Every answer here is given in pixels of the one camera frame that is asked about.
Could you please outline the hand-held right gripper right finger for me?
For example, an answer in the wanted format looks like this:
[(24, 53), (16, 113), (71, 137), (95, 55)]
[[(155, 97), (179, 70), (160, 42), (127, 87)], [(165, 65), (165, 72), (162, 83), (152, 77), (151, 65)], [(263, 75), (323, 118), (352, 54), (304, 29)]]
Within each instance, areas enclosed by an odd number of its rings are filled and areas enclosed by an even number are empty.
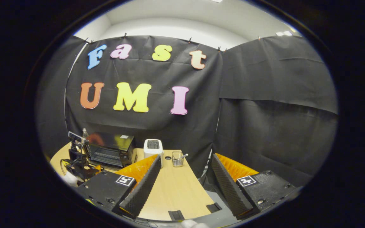
[(237, 219), (270, 209), (301, 189), (271, 170), (258, 172), (218, 153), (212, 154), (210, 164), (217, 186)]

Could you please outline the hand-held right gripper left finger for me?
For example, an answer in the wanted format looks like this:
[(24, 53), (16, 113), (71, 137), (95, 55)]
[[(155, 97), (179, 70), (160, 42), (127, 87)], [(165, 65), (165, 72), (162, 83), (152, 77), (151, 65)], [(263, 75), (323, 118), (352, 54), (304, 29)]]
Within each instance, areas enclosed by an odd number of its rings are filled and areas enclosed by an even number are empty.
[(75, 191), (97, 207), (136, 219), (160, 170), (161, 156), (153, 155), (117, 172), (101, 171)]

